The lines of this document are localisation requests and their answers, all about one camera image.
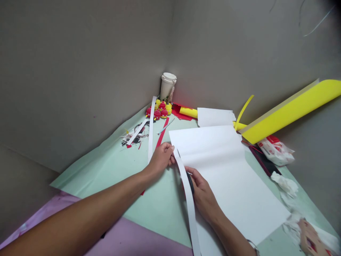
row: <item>green mat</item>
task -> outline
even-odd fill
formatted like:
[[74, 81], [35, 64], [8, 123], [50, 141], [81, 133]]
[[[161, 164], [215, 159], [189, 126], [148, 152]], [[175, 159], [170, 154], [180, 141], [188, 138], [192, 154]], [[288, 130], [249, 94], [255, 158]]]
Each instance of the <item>green mat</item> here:
[[[125, 129], [132, 130], [145, 119], [145, 111], [146, 108], [142, 109], [135, 116], [124, 122], [99, 147], [74, 162], [51, 183], [51, 186], [71, 195], [85, 198], [145, 168], [147, 166], [148, 137], [142, 139], [140, 149], [138, 149], [139, 145], [134, 144], [129, 149], [126, 146], [122, 147], [120, 138], [120, 136], [126, 134]], [[171, 121], [175, 116], [170, 115], [169, 117], [169, 121]], [[164, 123], [165, 119], [160, 119], [154, 123], [153, 149], [155, 149], [159, 138], [157, 133], [163, 128]], [[168, 134], [170, 130], [195, 127], [198, 127], [196, 120], [186, 121], [175, 117], [175, 120], [166, 129], [162, 142], [170, 142]], [[280, 200], [277, 185], [266, 176], [252, 153], [245, 152], [245, 158], [248, 164]], [[280, 171], [283, 176], [296, 181], [286, 167], [282, 167]], [[169, 239], [191, 247], [187, 228], [188, 220], [185, 198], [177, 172], [177, 168], [168, 168], [161, 179], [147, 189], [144, 195], [126, 211], [124, 217]], [[334, 229], [300, 185], [298, 197], [301, 201], [305, 202], [307, 210], [315, 213], [315, 224], [337, 236]], [[300, 252], [299, 247], [291, 242], [291, 238], [283, 232], [281, 227], [258, 247], [263, 256], [275, 254], [304, 255]]]

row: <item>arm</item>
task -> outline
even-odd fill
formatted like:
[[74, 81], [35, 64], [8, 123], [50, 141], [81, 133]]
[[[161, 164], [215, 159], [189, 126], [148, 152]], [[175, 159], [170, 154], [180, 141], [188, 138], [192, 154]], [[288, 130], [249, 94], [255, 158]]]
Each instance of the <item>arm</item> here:
[[194, 201], [203, 218], [218, 235], [229, 256], [256, 256], [255, 250], [225, 216], [208, 184], [194, 168], [185, 166], [194, 186]]
[[0, 255], [83, 255], [175, 162], [174, 147], [159, 146], [146, 168], [44, 220], [0, 251]]

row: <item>pink surface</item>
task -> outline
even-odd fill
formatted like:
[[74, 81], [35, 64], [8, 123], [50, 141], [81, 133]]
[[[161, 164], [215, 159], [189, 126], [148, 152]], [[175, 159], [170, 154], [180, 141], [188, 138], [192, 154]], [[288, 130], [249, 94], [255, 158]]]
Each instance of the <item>pink surface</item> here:
[[[8, 237], [0, 249], [49, 216], [79, 201], [80, 199], [60, 192]], [[86, 254], [90, 255], [193, 255], [192, 249], [153, 231], [120, 218]]]

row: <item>tissue packet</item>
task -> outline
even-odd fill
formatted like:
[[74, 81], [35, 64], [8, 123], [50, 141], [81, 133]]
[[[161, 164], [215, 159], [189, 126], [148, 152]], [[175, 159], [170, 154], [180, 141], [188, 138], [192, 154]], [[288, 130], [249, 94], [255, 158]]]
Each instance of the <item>tissue packet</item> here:
[[278, 166], [291, 164], [295, 160], [295, 158], [292, 156], [292, 153], [295, 151], [286, 147], [277, 137], [273, 135], [262, 139], [257, 144], [263, 151], [264, 155], [271, 162]]

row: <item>red ornament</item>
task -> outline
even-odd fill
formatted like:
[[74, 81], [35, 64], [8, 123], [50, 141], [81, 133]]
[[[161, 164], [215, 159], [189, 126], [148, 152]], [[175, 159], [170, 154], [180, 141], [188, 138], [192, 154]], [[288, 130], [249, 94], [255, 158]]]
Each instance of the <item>red ornament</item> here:
[[147, 108], [146, 117], [150, 117], [151, 108]]
[[162, 102], [160, 103], [159, 110], [162, 111], [162, 110], [164, 110], [165, 108], [166, 108], [166, 103], [165, 103], [164, 101], [162, 101]]
[[168, 116], [168, 111], [166, 109], [161, 111], [161, 118], [167, 118]]
[[156, 120], [159, 120], [159, 119], [160, 119], [160, 116], [161, 116], [161, 112], [158, 111], [158, 110], [155, 110], [155, 111], [154, 111], [154, 118], [155, 118]]

